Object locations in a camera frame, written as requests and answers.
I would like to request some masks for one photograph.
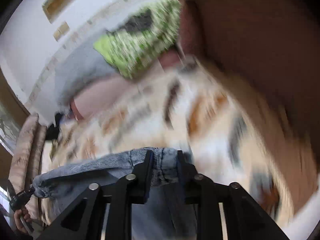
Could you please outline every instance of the metal screw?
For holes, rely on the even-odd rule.
[[[131,174],[125,176],[125,178],[126,178],[127,180],[135,180],[135,179],[136,179],[136,175],[134,175],[133,173],[131,173]]]
[[[195,180],[202,180],[203,179],[203,175],[202,174],[196,174],[195,176],[194,176],[194,179]]]
[[[92,183],[89,185],[89,189],[91,190],[96,190],[99,188],[99,184],[98,183]]]
[[[231,184],[231,187],[233,187],[233,188],[235,188],[235,189],[237,189],[237,188],[240,188],[241,186],[240,186],[240,184],[239,183],[237,183],[237,182],[232,182]]]

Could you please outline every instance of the green patterned fabric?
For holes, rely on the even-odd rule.
[[[175,42],[178,36],[181,4],[178,0],[160,0],[140,9],[151,10],[152,25],[142,32],[119,30],[102,36],[93,45],[121,75],[134,78]]]

